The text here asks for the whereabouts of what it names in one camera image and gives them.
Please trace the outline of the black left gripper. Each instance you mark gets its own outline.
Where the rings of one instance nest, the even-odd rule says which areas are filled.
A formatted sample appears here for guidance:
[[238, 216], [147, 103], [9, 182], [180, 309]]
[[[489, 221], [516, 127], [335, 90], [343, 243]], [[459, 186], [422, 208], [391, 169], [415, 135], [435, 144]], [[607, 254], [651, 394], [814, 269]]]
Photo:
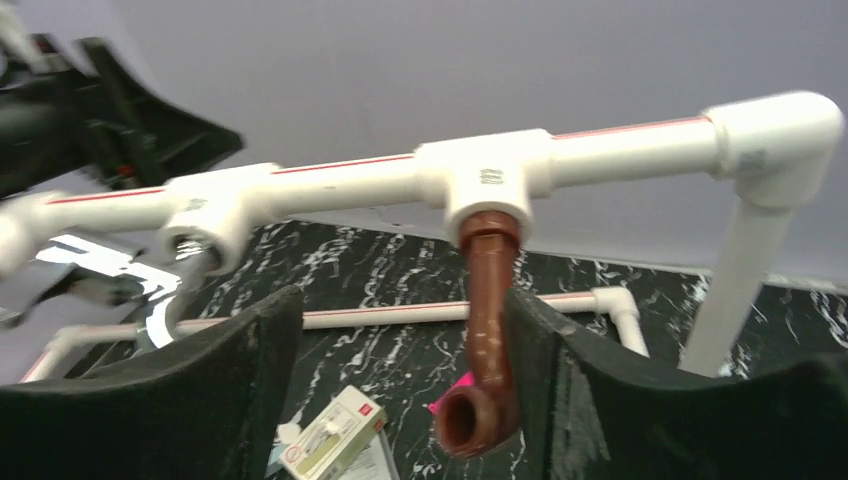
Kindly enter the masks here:
[[244, 148], [242, 136], [165, 101], [102, 38], [78, 42], [95, 73], [1, 74], [1, 195], [81, 170], [111, 190], [202, 173]]

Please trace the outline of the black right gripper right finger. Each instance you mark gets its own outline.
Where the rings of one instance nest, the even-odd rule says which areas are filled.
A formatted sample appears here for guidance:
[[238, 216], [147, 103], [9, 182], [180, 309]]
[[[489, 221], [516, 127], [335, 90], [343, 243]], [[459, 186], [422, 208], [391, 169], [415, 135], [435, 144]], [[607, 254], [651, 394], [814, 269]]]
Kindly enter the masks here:
[[635, 353], [519, 289], [509, 357], [533, 479], [843, 479], [847, 358], [751, 380]]

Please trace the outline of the brown water faucet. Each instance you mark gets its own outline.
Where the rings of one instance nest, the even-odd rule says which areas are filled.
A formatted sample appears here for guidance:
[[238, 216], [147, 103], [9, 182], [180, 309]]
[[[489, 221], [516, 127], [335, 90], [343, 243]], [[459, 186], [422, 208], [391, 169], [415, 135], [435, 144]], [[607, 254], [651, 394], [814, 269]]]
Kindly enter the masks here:
[[469, 274], [465, 349], [475, 384], [446, 399], [434, 433], [447, 453], [472, 458], [503, 444], [520, 424], [503, 326], [504, 298], [521, 245], [519, 224], [503, 212], [475, 213], [462, 222], [459, 240]]

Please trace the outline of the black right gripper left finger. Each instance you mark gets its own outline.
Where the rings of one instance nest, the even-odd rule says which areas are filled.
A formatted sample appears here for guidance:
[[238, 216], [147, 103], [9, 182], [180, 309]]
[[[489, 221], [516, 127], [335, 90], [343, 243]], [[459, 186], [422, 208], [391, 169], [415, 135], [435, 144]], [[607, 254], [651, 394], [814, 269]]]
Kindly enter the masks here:
[[74, 379], [1, 389], [5, 479], [261, 479], [303, 328], [284, 287]]

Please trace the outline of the white PVC pipe frame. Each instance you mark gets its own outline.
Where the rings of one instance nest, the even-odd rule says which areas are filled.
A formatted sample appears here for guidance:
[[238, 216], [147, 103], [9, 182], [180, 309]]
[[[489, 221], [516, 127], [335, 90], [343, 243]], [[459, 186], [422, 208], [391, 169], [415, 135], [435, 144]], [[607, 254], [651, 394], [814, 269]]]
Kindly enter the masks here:
[[818, 192], [845, 119], [829, 98], [794, 91], [711, 107], [696, 117], [552, 135], [542, 129], [427, 143], [400, 156], [297, 168], [272, 163], [178, 177], [112, 194], [27, 195], [1, 207], [9, 277], [69, 227], [158, 229], [165, 248], [199, 240], [210, 275], [231, 271], [251, 229], [289, 215], [424, 202], [456, 245], [474, 216], [501, 213], [526, 237], [530, 203], [557, 189], [707, 173], [739, 199], [708, 296], [680, 361], [717, 373], [796, 209]]

